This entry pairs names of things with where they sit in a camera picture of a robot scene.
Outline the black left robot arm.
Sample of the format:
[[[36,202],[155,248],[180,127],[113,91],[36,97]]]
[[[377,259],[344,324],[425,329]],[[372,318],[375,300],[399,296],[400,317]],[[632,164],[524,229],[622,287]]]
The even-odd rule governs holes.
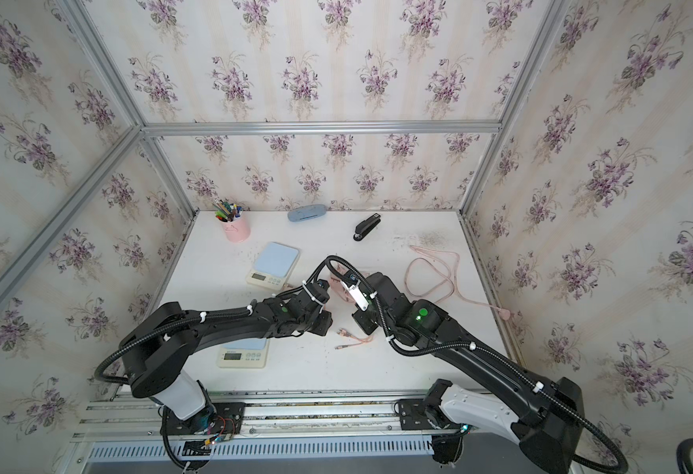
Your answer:
[[[207,432],[218,418],[202,383],[185,370],[197,352],[241,340],[325,336],[332,316],[325,309],[330,284],[320,278],[322,262],[292,290],[224,310],[184,310],[174,301],[157,308],[96,367],[95,380],[127,385],[135,398],[148,398],[193,433]]]

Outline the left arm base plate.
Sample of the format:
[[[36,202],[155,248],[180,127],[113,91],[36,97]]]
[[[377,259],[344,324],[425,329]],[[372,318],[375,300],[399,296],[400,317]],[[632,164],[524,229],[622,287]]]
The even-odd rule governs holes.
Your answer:
[[[212,403],[192,418],[182,421],[172,410],[168,409],[163,416],[160,435],[167,436],[204,436],[214,440],[229,440],[239,435],[243,426],[247,405],[242,402]]]

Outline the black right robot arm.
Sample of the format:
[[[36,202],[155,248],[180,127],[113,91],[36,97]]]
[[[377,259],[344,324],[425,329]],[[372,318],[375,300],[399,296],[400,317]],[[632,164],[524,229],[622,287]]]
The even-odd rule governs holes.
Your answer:
[[[601,473],[625,473],[621,448],[585,416],[581,388],[525,369],[473,336],[438,305],[411,301],[384,274],[340,279],[356,303],[352,316],[367,335],[382,329],[402,357],[433,356],[452,365],[502,402],[514,420],[504,425],[522,454],[546,473],[572,464]]]

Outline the pink power strip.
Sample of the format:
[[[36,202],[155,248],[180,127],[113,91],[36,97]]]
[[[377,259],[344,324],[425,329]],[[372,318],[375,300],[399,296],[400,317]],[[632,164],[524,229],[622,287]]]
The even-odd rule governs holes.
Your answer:
[[[347,304],[354,304],[354,299],[350,295],[350,293],[344,288],[343,282],[337,278],[336,276],[330,275],[329,276],[329,284],[330,284],[330,291],[335,295],[338,296],[342,301],[346,302]]]

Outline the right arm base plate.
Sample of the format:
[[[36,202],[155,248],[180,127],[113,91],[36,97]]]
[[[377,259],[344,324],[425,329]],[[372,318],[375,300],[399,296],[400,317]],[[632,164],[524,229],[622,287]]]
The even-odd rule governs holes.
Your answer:
[[[473,429],[471,415],[451,414],[452,403],[476,395],[447,379],[437,379],[422,398],[396,401],[393,414],[399,418],[401,431],[455,430],[467,433]]]

